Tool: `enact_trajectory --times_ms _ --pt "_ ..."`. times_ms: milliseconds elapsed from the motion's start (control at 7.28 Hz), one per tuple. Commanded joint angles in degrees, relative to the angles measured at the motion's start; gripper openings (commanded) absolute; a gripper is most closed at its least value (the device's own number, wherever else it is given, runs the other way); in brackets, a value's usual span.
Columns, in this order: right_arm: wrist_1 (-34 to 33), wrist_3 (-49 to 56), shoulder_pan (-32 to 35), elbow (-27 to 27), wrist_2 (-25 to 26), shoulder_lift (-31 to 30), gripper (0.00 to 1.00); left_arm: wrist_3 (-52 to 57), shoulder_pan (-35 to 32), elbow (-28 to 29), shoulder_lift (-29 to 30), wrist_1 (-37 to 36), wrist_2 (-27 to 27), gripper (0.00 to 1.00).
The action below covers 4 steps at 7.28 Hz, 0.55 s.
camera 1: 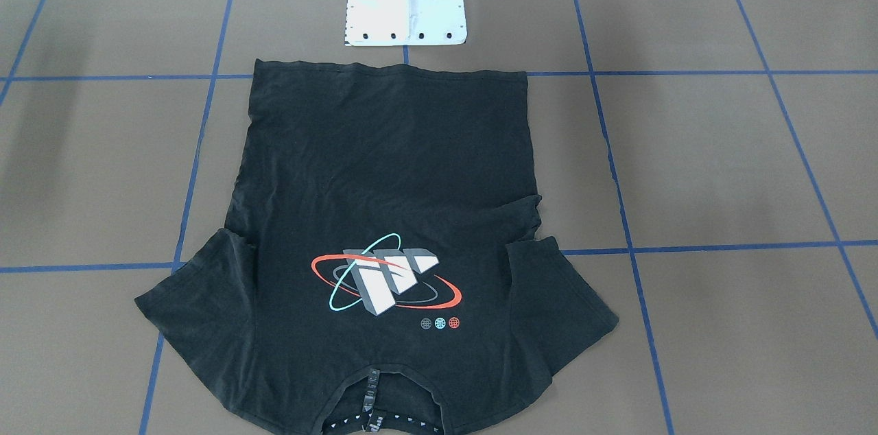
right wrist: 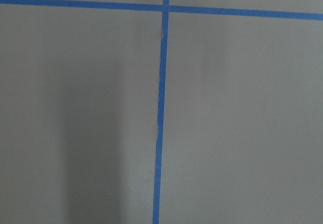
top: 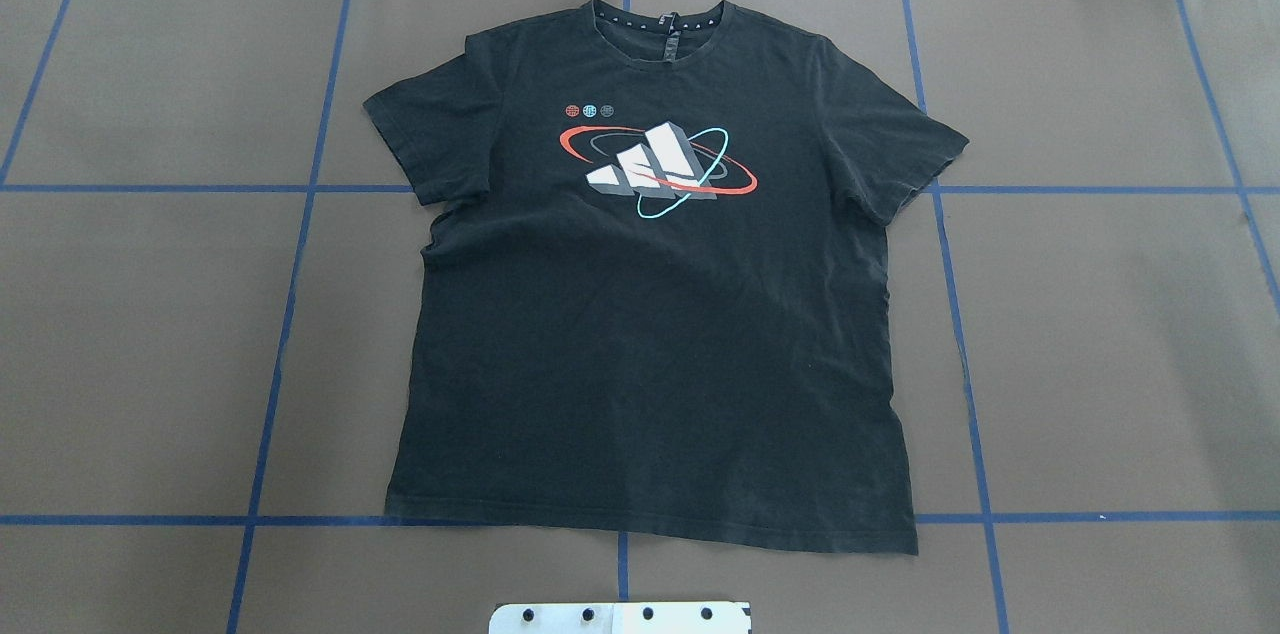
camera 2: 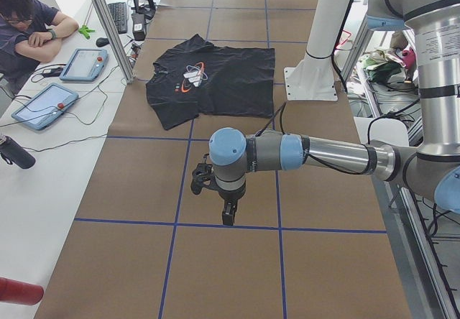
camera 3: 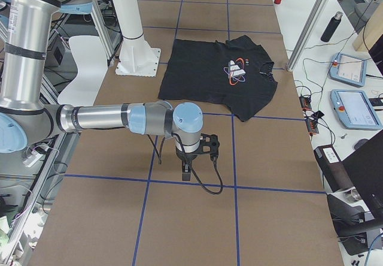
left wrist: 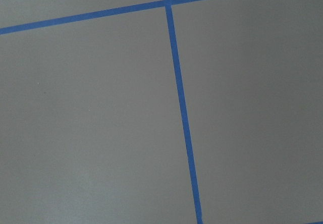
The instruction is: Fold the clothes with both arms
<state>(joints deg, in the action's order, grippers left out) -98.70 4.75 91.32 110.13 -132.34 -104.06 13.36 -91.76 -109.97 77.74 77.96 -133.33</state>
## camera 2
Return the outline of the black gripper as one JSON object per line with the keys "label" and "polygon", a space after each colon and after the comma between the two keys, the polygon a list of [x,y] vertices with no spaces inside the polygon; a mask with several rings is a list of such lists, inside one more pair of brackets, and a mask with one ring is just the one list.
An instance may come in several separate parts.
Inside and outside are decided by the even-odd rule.
{"label": "black gripper", "polygon": [[224,200],[224,208],[221,213],[222,224],[233,226],[236,215],[236,203],[244,196],[246,190],[239,188],[237,190],[218,191],[219,196]]}

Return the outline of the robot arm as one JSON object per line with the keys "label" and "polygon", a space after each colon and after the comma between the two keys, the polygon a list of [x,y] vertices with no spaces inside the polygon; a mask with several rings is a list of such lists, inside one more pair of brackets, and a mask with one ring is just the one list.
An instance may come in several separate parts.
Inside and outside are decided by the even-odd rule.
{"label": "robot arm", "polygon": [[368,0],[367,15],[344,67],[334,60],[338,38],[352,0],[319,0],[305,57],[284,70],[291,100],[327,101],[333,79],[350,84],[356,74],[367,85],[359,63],[375,30],[411,29],[415,35],[418,105],[423,141],[417,147],[382,142],[333,141],[274,131],[269,126],[253,135],[222,128],[209,140],[206,173],[194,175],[191,189],[215,190],[224,200],[222,221],[234,223],[237,203],[249,172],[295,170],[303,165],[327,167],[350,175],[375,175],[396,182],[435,203],[459,211],[459,0]]}

